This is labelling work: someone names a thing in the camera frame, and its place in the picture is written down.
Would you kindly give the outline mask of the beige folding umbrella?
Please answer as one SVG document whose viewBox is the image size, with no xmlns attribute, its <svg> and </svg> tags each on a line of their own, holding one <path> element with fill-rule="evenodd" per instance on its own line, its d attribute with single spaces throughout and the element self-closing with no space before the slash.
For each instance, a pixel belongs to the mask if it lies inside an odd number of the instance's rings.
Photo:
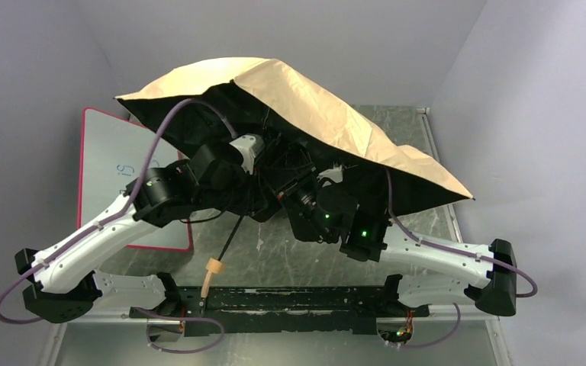
<svg viewBox="0 0 586 366">
<path fill-rule="evenodd" d="M 406 174 L 408 190 L 422 189 L 432 199 L 429 207 L 402 215 L 471 197 L 433 157 L 394 144 L 345 101 L 277 59 L 203 60 L 176 68 L 118 101 L 142 125 L 157 130 L 167 113 L 187 98 L 220 111 L 219 116 L 197 108 L 177 113 L 163 139 L 187 156 L 220 139 L 227 120 L 239 133 L 261 133 L 270 146 L 280 142 L 303 149 L 304 168 L 318 174 L 335 165 L 343 167 L 343 178 L 349 180 L 379 169 Z"/>
</svg>

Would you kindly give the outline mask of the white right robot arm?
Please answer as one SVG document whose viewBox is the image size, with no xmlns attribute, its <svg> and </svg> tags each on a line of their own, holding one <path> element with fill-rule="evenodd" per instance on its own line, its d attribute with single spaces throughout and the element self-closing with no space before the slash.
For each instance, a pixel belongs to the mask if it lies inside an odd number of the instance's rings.
<svg viewBox="0 0 586 366">
<path fill-rule="evenodd" d="M 414 233 L 399 216 L 429 207 L 431 196 L 406 188 L 406 174 L 379 169 L 354 180 L 306 175 L 274 191 L 296 239 L 340 244 L 359 262 L 399 262 L 441 275 L 407 280 L 399 301 L 411 308 L 470 299 L 495 316 L 516 313 L 516 266 L 511 244 L 458 243 Z"/>
</svg>

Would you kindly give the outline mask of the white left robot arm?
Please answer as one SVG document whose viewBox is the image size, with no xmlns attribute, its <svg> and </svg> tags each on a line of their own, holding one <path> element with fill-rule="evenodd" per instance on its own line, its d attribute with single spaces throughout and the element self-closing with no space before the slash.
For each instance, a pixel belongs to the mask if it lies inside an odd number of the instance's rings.
<svg viewBox="0 0 586 366">
<path fill-rule="evenodd" d="M 149 164 L 98 216 L 63 241 L 22 249 L 15 257 L 25 308 L 38 320 L 66 323 L 96 307 L 131 307 L 171 315 L 182 309 L 179 289 L 164 272 L 113 275 L 100 264 L 132 242 L 200 210 L 253 211 L 260 143 L 208 144 L 192 159 Z"/>
</svg>

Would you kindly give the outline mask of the pink framed whiteboard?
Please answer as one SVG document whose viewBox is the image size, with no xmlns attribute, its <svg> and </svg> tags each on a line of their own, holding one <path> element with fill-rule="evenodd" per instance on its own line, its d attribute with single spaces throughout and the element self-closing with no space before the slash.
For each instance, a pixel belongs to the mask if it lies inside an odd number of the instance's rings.
<svg viewBox="0 0 586 366">
<path fill-rule="evenodd" d="M 100 214 L 140 172 L 154 133 L 138 123 L 120 119 L 94 108 L 82 112 L 79 209 L 81 227 Z M 162 168 L 183 159 L 173 146 L 161 141 L 153 153 L 150 168 Z M 192 229 L 186 223 L 171 222 L 127 247 L 173 252 L 193 249 Z"/>
</svg>

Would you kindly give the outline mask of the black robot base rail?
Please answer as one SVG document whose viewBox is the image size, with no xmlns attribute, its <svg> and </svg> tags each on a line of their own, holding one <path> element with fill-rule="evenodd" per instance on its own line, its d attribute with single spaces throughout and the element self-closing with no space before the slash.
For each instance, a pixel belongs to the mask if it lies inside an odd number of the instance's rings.
<svg viewBox="0 0 586 366">
<path fill-rule="evenodd" d="M 212 287 L 205 300 L 199 287 L 170 291 L 152 309 L 161 316 L 184 316 L 186 337 L 218 334 L 215 324 L 195 323 L 205 317 L 220 322 L 227 333 L 350 331 L 374 335 L 380 319 L 427 317 L 426 305 L 410 308 L 399 301 L 393 284 L 337 287 Z"/>
</svg>

